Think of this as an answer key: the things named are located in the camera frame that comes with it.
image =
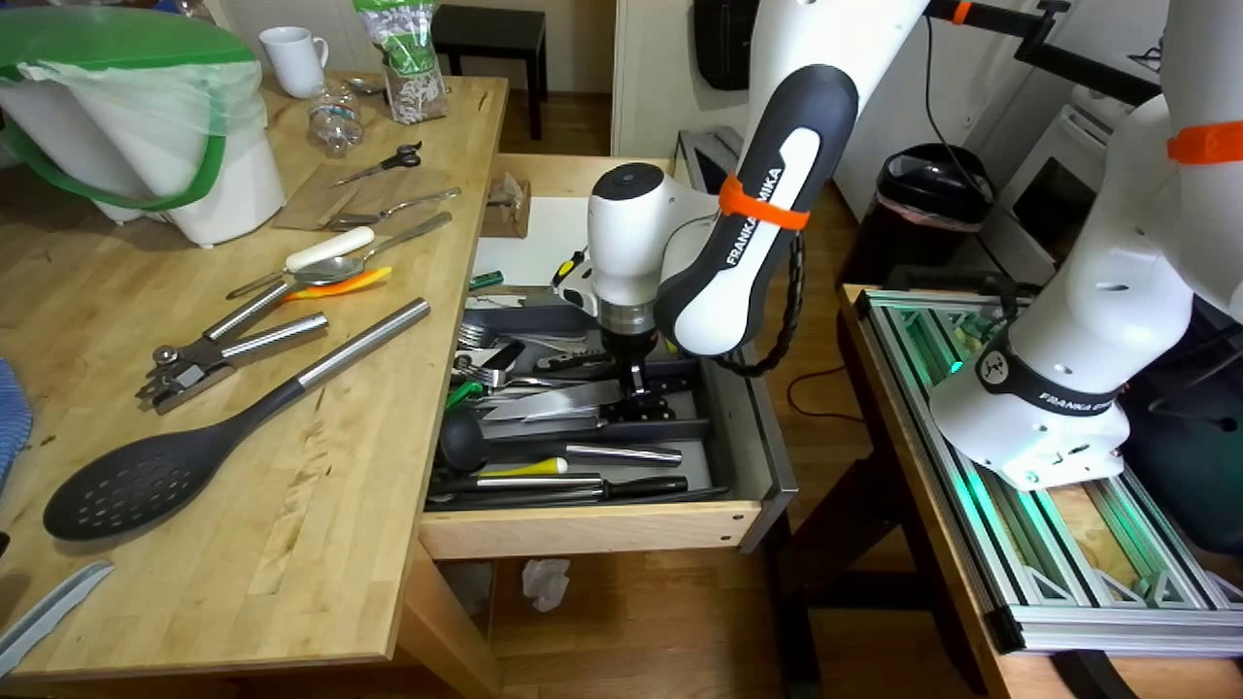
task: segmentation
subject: orange band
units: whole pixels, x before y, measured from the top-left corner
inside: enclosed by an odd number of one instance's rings
[[[718,205],[722,205],[725,217],[756,217],[756,223],[780,225],[788,235],[804,235],[806,230],[806,215],[804,212],[775,212],[775,205],[744,193],[739,175],[731,175],[722,183]]]
[[[1237,165],[1243,159],[1243,122],[1226,122],[1226,126],[1197,126],[1197,130],[1179,130],[1169,146],[1166,146],[1174,165]]]
[[[969,0],[960,0],[946,19],[953,19],[953,23],[968,23],[968,15],[969,15]]]

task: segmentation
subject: open drawer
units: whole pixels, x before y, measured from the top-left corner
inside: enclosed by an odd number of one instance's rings
[[[580,159],[539,159],[520,156],[524,173],[554,173],[554,205],[565,197],[587,197],[594,179],[609,166],[607,159],[581,159],[581,179],[573,179]],[[539,193],[546,183],[532,179],[532,217],[539,217]],[[505,240],[505,258],[524,259],[543,250],[569,254],[581,239],[580,223],[562,223],[565,240],[539,217],[539,239],[554,245],[515,250]],[[461,327],[490,327],[490,333],[558,333],[581,329],[581,313],[573,307],[515,307],[515,313],[467,313]],[[524,508],[427,508],[418,518],[424,543],[433,561],[520,561],[520,557],[607,557],[607,551],[675,551],[675,549],[756,549],[761,537],[780,520],[795,499],[795,480],[786,454],[775,416],[770,410],[766,385],[744,382],[713,360],[695,364],[695,388],[673,395],[673,410],[707,423],[707,437],[675,438],[664,446],[682,452],[682,473],[692,492],[682,503],[596,503],[596,504],[524,504]]]

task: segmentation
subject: black spatula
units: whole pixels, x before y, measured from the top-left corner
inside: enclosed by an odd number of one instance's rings
[[[102,454],[45,503],[41,530],[58,539],[104,539],[181,508],[243,437],[370,349],[415,327],[424,316],[424,300],[398,307],[224,423],[151,437]]]

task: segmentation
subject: wooden table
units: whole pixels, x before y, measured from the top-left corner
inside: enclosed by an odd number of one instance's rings
[[[269,93],[269,115],[293,193],[326,156],[305,140],[303,107]],[[195,250],[172,225],[112,230],[28,173],[0,175],[0,357],[33,403],[29,446],[0,499],[13,537],[0,626],[69,570],[116,565],[15,680],[418,661],[461,696],[492,696],[490,648],[424,551],[418,512],[501,115],[497,78],[449,83],[449,115],[427,126],[393,126],[365,107],[365,146],[340,165],[370,166],[424,140],[415,186],[461,186],[445,205],[454,223],[385,254],[397,275],[375,292],[278,307],[269,324],[319,307],[328,333],[240,364],[172,416],[134,403],[151,349],[198,338],[238,307],[229,289],[274,272],[321,235],[264,225]],[[104,549],[41,533],[45,499],[89,459],[216,423],[415,294],[431,304],[418,327],[243,438],[204,492],[158,530]]]
[[[788,539],[774,539],[788,680],[814,684],[806,605],[915,605],[932,609],[942,648],[969,689],[1032,699],[1072,696],[1046,652],[999,652],[987,604],[969,588],[969,551],[955,537],[946,504],[937,499],[921,438],[896,395],[896,379],[886,368],[883,346],[863,329],[863,294],[864,289],[848,289],[839,346],[874,454],[855,464]],[[905,533],[915,578],[852,570],[852,565],[892,530]],[[1110,666],[1138,696],[1243,696],[1243,671],[1232,661]]]

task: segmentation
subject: tool drawer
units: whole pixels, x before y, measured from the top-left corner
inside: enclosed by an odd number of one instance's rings
[[[490,272],[490,265],[497,259],[532,269],[532,258],[543,258],[537,259],[537,269],[552,272],[554,259],[569,254],[581,239],[581,223],[573,223],[573,212],[587,212],[581,197],[609,165],[565,156],[505,156],[497,165],[532,175],[532,223],[539,230],[539,240],[501,240],[501,250],[486,250],[490,240],[483,240],[475,272]],[[552,294],[539,289],[520,307],[461,313],[461,338],[486,333],[492,346],[508,338],[539,346],[546,338],[569,338],[581,329],[589,333],[594,324],[580,307],[552,304]],[[505,508],[427,504],[427,512],[418,518],[427,551],[433,561],[520,561],[594,551],[756,549],[770,525],[795,499],[795,480],[766,385],[744,382],[713,360],[695,360],[692,375],[695,379],[687,388],[666,394],[666,403],[675,410],[673,432],[635,437],[635,442],[675,446],[682,464],[675,470],[603,468],[609,483],[682,473],[682,499]],[[539,423],[520,423],[508,432],[492,428],[490,438],[508,438],[520,432],[539,432]]]

